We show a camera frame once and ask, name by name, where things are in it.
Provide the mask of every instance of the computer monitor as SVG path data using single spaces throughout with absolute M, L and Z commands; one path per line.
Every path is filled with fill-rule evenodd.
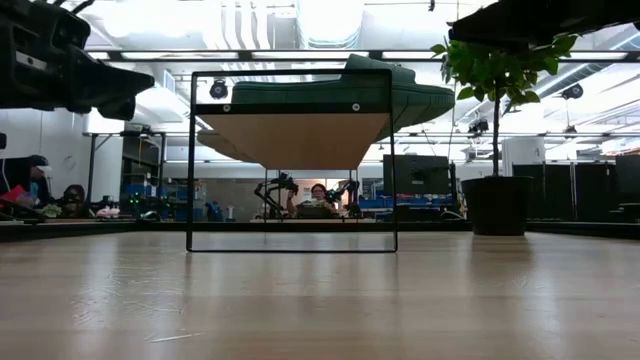
M 391 155 L 383 157 L 384 193 L 391 195 Z M 446 156 L 396 155 L 397 194 L 451 194 L 449 162 Z
M 616 156 L 618 191 L 640 195 L 640 155 Z
M 31 189 L 31 163 L 29 158 L 0 159 L 0 195 L 16 186 Z

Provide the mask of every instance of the potted plant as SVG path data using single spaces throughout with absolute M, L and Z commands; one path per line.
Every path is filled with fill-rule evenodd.
M 560 57 L 569 57 L 576 36 L 560 36 L 545 47 L 519 53 L 485 45 L 451 41 L 431 48 L 436 56 L 444 54 L 442 76 L 463 88 L 458 100 L 475 97 L 494 102 L 493 174 L 462 182 L 474 233 L 478 235 L 523 235 L 532 179 L 502 177 L 499 174 L 498 135 L 500 102 L 507 101 L 507 113 L 513 106 L 540 102 L 532 90 L 538 73 L 558 72 Z

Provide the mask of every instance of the green leaves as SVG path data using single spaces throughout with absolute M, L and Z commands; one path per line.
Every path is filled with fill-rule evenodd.
M 472 97 L 473 94 L 474 94 L 473 88 L 472 87 L 466 87 L 466 88 L 460 90 L 460 93 L 458 94 L 458 100 L 468 99 L 468 98 Z
M 551 46 L 524 51 L 507 52 L 499 48 L 462 41 L 445 42 L 431 47 L 437 56 L 444 54 L 442 79 L 453 79 L 463 89 L 458 100 L 474 97 L 478 101 L 496 101 L 509 97 L 509 106 L 540 102 L 532 90 L 538 83 L 539 72 L 558 73 L 558 60 L 569 55 L 577 36 L 560 36 Z
M 484 89 L 481 86 L 476 87 L 476 89 L 473 91 L 473 96 L 475 96 L 476 99 L 480 102 L 484 100 L 484 95 Z
M 447 51 L 447 48 L 444 45 L 438 44 L 438 45 L 432 46 L 431 49 L 429 50 L 433 51 L 433 53 L 435 54 L 431 57 L 433 59 L 434 57 Z
M 558 74 L 558 59 L 554 59 L 554 58 L 545 58 L 544 59 L 544 63 L 546 65 L 545 70 L 547 70 L 547 72 L 551 75 L 557 75 Z
M 533 91 L 527 91 L 524 93 L 524 102 L 525 103 L 539 103 L 540 97 Z
M 560 56 L 569 55 L 569 51 L 573 48 L 578 40 L 577 36 L 560 36 L 553 41 L 553 53 Z
M 529 83 L 531 83 L 531 85 L 535 85 L 538 83 L 538 74 L 535 72 L 528 72 L 525 75 L 525 78 L 527 79 L 527 81 Z

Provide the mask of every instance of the plant stem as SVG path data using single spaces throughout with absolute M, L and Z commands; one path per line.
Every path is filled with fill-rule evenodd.
M 496 100 L 493 111 L 493 176 L 499 175 L 500 150 L 498 150 L 498 133 L 500 132 L 500 87 L 496 85 Z

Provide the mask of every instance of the black plant pot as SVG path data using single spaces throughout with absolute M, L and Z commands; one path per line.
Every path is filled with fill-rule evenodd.
M 524 176 L 465 180 L 462 192 L 476 235 L 521 236 L 533 179 Z

